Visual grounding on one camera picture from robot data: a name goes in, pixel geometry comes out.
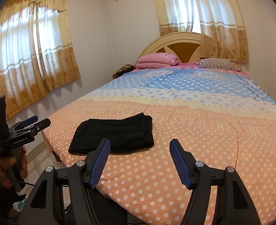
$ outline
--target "bed headboard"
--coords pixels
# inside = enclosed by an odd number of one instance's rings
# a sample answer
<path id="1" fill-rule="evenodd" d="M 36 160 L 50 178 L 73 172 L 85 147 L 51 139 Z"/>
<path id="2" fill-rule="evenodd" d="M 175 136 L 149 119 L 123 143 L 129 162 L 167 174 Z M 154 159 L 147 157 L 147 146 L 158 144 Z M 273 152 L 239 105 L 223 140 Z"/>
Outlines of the bed headboard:
<path id="1" fill-rule="evenodd" d="M 166 52 L 179 57 L 182 63 L 197 63 L 200 58 L 201 35 L 194 32 L 175 32 L 164 35 L 152 42 L 139 57 L 155 53 Z M 232 62 L 242 70 L 237 62 Z"/>

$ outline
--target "hand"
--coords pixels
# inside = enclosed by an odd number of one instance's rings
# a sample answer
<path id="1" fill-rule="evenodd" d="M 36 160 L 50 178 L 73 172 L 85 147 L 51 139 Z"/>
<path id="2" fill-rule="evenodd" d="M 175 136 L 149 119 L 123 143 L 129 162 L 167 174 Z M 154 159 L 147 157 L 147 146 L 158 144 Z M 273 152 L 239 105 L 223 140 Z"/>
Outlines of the hand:
<path id="1" fill-rule="evenodd" d="M 20 176 L 22 179 L 25 179 L 27 177 L 27 158 L 26 158 L 26 148 L 25 146 L 22 147 L 22 156 L 21 156 L 21 170 L 20 170 Z M 15 157 L 3 157 L 0 159 L 0 165 L 3 170 L 8 170 L 12 166 L 14 166 L 16 163 Z M 9 189 L 12 187 L 12 182 L 8 178 L 8 176 L 1 170 L 0 168 L 0 184 L 6 188 Z"/>

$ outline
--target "pink polka dot bedsheet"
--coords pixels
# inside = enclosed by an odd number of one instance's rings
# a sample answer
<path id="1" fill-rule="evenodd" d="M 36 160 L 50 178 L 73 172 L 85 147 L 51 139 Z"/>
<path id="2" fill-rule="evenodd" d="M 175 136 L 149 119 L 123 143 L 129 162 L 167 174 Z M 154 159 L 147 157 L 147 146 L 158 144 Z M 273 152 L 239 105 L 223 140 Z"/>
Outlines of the pink polka dot bedsheet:
<path id="1" fill-rule="evenodd" d="M 50 116 L 43 131 L 67 167 L 85 156 L 68 153 L 77 126 L 90 118 L 153 118 L 154 147 L 111 154 L 97 189 L 148 224 L 179 224 L 191 191 L 169 152 L 177 138 L 208 166 L 236 168 L 261 219 L 276 219 L 276 102 L 246 75 L 226 70 L 167 68 L 123 75 Z M 212 223 L 212 187 L 205 225 Z"/>

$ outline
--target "beige floral curtain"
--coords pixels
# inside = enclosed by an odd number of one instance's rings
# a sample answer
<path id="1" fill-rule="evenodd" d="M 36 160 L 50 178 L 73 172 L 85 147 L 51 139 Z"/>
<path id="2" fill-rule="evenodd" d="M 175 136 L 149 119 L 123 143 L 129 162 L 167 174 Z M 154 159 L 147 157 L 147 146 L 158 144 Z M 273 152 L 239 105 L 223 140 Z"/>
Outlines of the beige floral curtain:
<path id="1" fill-rule="evenodd" d="M 192 31 L 194 0 L 154 0 L 160 35 L 178 31 Z"/>
<path id="2" fill-rule="evenodd" d="M 0 10 L 0 95 L 11 118 L 80 78 L 66 0 L 7 0 Z"/>
<path id="3" fill-rule="evenodd" d="M 237 0 L 196 0 L 201 57 L 248 63 L 245 27 Z"/>

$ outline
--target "metal screw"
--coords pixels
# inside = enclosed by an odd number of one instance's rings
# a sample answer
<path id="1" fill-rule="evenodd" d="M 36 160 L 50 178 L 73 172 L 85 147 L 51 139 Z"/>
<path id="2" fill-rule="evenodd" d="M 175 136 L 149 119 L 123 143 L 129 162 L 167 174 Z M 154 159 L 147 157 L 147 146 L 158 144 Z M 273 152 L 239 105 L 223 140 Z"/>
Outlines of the metal screw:
<path id="1" fill-rule="evenodd" d="M 233 167 L 227 167 L 227 171 L 230 173 L 230 172 L 235 172 L 235 168 L 233 168 Z"/>
<path id="2" fill-rule="evenodd" d="M 201 161 L 197 161 L 197 162 L 195 163 L 195 165 L 197 165 L 198 167 L 203 167 L 203 166 L 204 166 L 204 163 L 201 162 Z"/>
<path id="3" fill-rule="evenodd" d="M 53 167 L 52 166 L 48 166 L 45 168 L 45 171 L 47 172 L 51 172 L 53 170 Z"/>
<path id="4" fill-rule="evenodd" d="M 76 165 L 81 167 L 81 166 L 85 165 L 85 162 L 81 160 L 81 161 L 78 161 L 76 163 Z"/>

